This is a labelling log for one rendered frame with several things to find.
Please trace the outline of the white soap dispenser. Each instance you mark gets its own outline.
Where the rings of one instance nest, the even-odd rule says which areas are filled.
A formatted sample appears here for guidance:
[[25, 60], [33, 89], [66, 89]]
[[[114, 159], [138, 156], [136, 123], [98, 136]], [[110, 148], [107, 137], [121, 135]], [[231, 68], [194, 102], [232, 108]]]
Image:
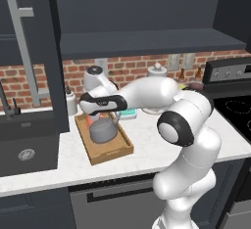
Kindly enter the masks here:
[[76, 96], [69, 86], [66, 87], [66, 100], [68, 115], [75, 115], [77, 113]]

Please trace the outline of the orange mug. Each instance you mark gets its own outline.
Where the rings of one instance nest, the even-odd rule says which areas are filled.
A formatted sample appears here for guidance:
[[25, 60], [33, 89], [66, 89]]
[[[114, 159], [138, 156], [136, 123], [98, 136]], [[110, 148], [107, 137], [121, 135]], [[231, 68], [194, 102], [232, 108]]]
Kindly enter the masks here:
[[86, 117], [86, 122], [87, 122], [87, 125], [91, 125], [94, 121], [98, 120], [99, 119], [99, 115], [88, 115]]

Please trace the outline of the black tap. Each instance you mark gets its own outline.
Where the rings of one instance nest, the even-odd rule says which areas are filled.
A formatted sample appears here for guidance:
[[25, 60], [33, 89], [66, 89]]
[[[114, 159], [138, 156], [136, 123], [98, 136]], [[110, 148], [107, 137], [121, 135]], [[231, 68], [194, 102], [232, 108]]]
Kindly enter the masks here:
[[11, 107], [10, 107], [8, 101], [7, 101], [7, 98], [6, 98], [6, 95], [5, 95], [5, 92], [4, 92], [4, 89], [3, 89], [3, 86], [2, 86], [1, 82], [0, 82], [0, 98], [1, 98], [1, 101], [2, 101], [2, 104], [3, 104], [3, 109], [4, 109], [4, 112], [5, 112], [5, 115], [6, 115], [7, 119], [12, 119], [16, 115], [21, 114], [21, 109], [17, 106], [17, 103], [15, 102], [16, 99], [13, 99], [13, 101], [15, 102], [14, 103], [15, 107], [13, 109], [11, 109]]

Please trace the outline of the grey dishwasher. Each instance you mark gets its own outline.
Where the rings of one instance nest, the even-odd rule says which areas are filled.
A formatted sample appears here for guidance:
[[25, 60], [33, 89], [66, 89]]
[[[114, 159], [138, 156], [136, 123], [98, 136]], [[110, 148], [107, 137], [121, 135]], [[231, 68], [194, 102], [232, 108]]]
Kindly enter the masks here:
[[70, 187], [76, 229], [152, 229], [165, 206], [153, 191], [93, 203], [87, 201], [86, 195], [153, 188], [153, 177], [154, 173], [148, 173]]

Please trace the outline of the wooden tray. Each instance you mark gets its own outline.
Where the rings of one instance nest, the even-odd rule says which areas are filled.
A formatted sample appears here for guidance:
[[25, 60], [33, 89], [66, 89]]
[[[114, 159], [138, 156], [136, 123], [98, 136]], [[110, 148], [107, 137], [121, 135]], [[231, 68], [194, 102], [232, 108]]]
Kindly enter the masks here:
[[76, 115], [75, 124], [92, 165], [130, 155], [134, 151], [133, 144], [121, 126], [112, 141], [96, 144], [90, 138], [89, 122], [85, 114]]

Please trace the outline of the dark cabinet door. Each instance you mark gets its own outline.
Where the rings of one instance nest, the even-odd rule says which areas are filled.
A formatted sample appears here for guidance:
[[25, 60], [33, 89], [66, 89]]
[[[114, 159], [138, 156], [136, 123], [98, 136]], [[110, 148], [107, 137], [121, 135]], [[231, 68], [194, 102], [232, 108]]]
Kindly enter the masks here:
[[[23, 26], [37, 87], [50, 92], [55, 123], [60, 133], [68, 132], [69, 121], [60, 51], [61, 29], [56, 0], [18, 0], [20, 8], [31, 7], [33, 18]], [[0, 66], [23, 66], [7, 0], [0, 0]]]
[[213, 28], [243, 42], [251, 54], [251, 0], [219, 0]]

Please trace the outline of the dark base cabinet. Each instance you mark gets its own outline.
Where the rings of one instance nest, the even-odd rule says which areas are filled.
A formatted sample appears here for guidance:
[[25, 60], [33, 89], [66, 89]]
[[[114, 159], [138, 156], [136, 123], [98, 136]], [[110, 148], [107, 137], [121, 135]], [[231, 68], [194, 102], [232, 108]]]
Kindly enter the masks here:
[[213, 165], [216, 186], [208, 191], [193, 207], [191, 218], [199, 229], [216, 229], [228, 196], [237, 180], [248, 170], [251, 159], [228, 160]]
[[0, 229], [76, 229], [69, 190], [0, 198]]

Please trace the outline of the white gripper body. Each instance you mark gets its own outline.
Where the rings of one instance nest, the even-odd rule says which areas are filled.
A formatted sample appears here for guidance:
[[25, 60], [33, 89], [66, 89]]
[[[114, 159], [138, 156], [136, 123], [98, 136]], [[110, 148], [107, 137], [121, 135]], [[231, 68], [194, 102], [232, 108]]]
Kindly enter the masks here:
[[90, 120], [95, 121], [98, 120], [99, 118], [105, 118], [107, 117], [107, 115], [105, 113], [98, 113], [95, 115], [89, 115], [88, 117], [90, 118]]

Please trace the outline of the dark wall cabinet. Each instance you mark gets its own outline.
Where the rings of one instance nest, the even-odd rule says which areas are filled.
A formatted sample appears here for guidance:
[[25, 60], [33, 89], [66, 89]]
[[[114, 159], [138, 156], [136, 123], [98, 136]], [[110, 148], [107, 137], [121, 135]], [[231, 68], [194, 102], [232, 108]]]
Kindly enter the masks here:
[[219, 0], [57, 0], [65, 60], [244, 49], [213, 28]]

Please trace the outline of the white wall outlet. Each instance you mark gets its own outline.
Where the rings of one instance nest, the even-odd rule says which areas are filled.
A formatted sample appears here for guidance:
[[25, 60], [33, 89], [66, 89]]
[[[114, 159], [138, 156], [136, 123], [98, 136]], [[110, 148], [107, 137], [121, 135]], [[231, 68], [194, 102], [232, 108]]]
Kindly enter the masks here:
[[179, 68], [180, 54], [169, 54], [167, 70], [173, 71]]
[[107, 58], [95, 59], [94, 65], [97, 67], [97, 71], [96, 71], [97, 74], [104, 72], [104, 74], [106, 76], [109, 75], [109, 73], [108, 73], [108, 59]]
[[192, 69], [194, 64], [195, 54], [194, 53], [186, 53], [183, 55], [182, 58], [182, 65], [183, 69]]

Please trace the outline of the teal kitchen scale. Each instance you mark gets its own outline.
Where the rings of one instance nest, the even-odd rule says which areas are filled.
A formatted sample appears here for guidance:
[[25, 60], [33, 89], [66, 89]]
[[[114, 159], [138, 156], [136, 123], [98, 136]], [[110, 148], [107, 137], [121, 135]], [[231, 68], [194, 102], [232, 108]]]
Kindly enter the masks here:
[[135, 119], [137, 117], [137, 110], [130, 109], [130, 110], [119, 111], [119, 114], [120, 114], [120, 120]]

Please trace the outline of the grey kettle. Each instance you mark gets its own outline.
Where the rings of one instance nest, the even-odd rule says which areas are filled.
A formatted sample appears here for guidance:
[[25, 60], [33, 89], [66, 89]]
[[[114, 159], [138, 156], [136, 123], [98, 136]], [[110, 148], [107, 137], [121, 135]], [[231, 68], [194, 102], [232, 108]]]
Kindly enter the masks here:
[[113, 140], [118, 134], [119, 114], [105, 113], [107, 117], [99, 118], [89, 125], [91, 140], [96, 144], [103, 144]]

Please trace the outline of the black stove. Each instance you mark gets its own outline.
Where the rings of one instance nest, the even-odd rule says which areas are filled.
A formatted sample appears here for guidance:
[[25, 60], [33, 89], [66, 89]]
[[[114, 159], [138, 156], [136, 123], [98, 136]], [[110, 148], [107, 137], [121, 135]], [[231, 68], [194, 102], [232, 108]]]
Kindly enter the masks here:
[[207, 62], [202, 82], [216, 110], [251, 144], [251, 57]]

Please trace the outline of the dark red bowl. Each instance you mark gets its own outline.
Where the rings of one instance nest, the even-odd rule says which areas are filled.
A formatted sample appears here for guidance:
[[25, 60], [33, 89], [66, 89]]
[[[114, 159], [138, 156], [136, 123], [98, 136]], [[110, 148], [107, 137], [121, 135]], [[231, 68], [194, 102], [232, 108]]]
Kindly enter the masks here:
[[204, 89], [204, 84], [200, 82], [191, 82], [189, 87], [194, 90], [202, 91]]

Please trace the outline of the white plate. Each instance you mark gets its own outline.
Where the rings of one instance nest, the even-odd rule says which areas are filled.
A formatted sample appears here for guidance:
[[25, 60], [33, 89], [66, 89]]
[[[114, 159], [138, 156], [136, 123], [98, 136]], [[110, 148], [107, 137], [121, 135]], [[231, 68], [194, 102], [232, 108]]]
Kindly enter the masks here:
[[149, 115], [160, 115], [164, 112], [162, 109], [146, 109], [146, 108], [142, 109], [142, 111]]

